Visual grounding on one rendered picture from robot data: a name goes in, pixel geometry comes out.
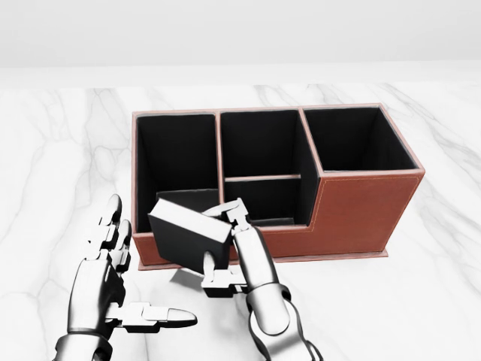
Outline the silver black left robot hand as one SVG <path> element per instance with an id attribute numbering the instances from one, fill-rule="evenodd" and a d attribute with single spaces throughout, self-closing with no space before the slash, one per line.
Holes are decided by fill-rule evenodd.
<path id="1" fill-rule="evenodd" d="M 157 333 L 161 328 L 194 326 L 197 317 L 149 302 L 124 305 L 122 275 L 129 269 L 132 226 L 121 219 L 122 201 L 114 194 L 88 238 L 89 252 L 77 270 L 68 308 L 68 331 L 109 338 L 116 327 L 130 333 Z"/>

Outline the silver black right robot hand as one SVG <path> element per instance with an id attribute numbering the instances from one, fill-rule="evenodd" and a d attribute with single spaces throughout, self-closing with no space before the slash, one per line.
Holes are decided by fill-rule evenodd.
<path id="1" fill-rule="evenodd" d="M 251 224 L 242 199 L 217 205 L 203 212 L 208 217 L 228 220 L 237 251 L 241 273 L 215 268 L 210 253 L 204 255 L 204 280 L 201 285 L 209 297 L 229 298 L 235 293 L 249 293 L 265 284 L 277 284 L 279 278 L 262 233 Z"/>

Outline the black book with white pages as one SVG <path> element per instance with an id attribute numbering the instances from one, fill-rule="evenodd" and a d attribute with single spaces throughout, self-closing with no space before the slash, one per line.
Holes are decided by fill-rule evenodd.
<path id="1" fill-rule="evenodd" d="M 204 272 L 204 254 L 215 267 L 228 268 L 231 224 L 164 199 L 148 214 L 159 255 L 184 268 Z"/>

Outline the red-brown desk caddy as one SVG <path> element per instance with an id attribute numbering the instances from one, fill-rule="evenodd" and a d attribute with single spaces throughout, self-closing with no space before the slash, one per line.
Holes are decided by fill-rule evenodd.
<path id="1" fill-rule="evenodd" d="M 142 111 L 132 119 L 132 223 L 142 270 L 171 268 L 158 199 L 242 199 L 279 262 L 385 256 L 425 170 L 382 105 Z"/>

